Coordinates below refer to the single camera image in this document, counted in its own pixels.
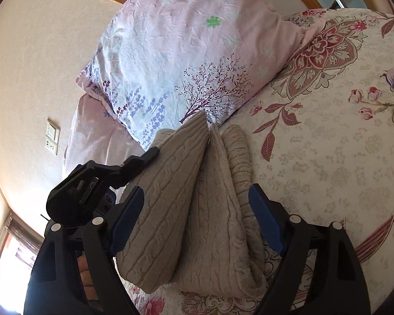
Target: electrical socket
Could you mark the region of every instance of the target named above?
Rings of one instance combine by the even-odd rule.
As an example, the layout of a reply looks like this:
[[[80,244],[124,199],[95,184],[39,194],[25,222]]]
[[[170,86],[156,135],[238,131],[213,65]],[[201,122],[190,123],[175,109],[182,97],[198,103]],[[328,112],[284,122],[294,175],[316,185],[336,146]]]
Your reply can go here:
[[[47,148],[54,155],[57,155],[57,143],[45,135],[45,148]]]

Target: green flower print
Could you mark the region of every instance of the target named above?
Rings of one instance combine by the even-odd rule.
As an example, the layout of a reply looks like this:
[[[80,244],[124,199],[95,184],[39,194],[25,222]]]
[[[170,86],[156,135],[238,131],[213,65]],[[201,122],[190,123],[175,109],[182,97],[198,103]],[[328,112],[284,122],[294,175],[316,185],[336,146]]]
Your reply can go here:
[[[211,16],[210,19],[206,20],[207,21],[207,27],[213,27],[214,28],[216,26],[219,26],[221,24],[221,20],[222,19],[220,19],[218,17]]]

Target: pink pillow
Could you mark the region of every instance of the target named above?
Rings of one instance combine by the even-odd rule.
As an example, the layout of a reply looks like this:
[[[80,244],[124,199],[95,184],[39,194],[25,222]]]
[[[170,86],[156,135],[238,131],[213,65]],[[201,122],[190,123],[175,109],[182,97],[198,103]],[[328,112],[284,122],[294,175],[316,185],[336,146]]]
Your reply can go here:
[[[122,124],[108,114],[102,103],[85,94],[79,100],[71,123],[63,157],[63,178],[78,164],[89,160],[104,165],[120,165],[129,156],[143,153],[142,147]]]
[[[324,24],[284,21],[269,0],[127,0],[77,83],[147,149],[201,109],[221,125]]]

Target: floral bed sheet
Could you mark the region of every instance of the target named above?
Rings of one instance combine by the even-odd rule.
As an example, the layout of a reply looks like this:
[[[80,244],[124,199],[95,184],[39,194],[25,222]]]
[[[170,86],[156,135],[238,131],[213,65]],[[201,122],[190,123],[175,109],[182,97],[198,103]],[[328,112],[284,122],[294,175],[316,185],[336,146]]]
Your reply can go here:
[[[340,9],[287,19],[318,18],[327,20],[321,34],[222,127],[242,127],[252,180],[270,199],[307,222],[343,224],[374,311],[394,288],[394,16]],[[267,246],[265,255],[269,281],[280,257]],[[303,305],[314,256],[293,308]],[[246,315],[259,302],[125,285],[143,315]]]

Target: silver screw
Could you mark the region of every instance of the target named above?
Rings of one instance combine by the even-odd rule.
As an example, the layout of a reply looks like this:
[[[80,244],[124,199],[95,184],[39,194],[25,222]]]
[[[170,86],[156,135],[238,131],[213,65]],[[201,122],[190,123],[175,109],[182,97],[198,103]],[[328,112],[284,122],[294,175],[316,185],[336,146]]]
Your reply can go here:
[[[299,223],[301,222],[301,217],[298,216],[297,214],[292,214],[292,215],[289,217],[289,220],[290,220],[292,223],[294,223],[294,224],[299,224]]]
[[[61,229],[61,225],[60,224],[54,224],[53,226],[51,226],[51,231],[53,232],[57,232]]]
[[[333,221],[332,225],[333,225],[333,227],[334,227],[336,230],[341,230],[341,229],[343,228],[343,225],[340,224],[338,221]]]
[[[103,222],[104,222],[104,218],[102,218],[102,217],[96,217],[96,218],[93,218],[93,220],[92,220],[92,224],[94,224],[94,225],[101,225]]]

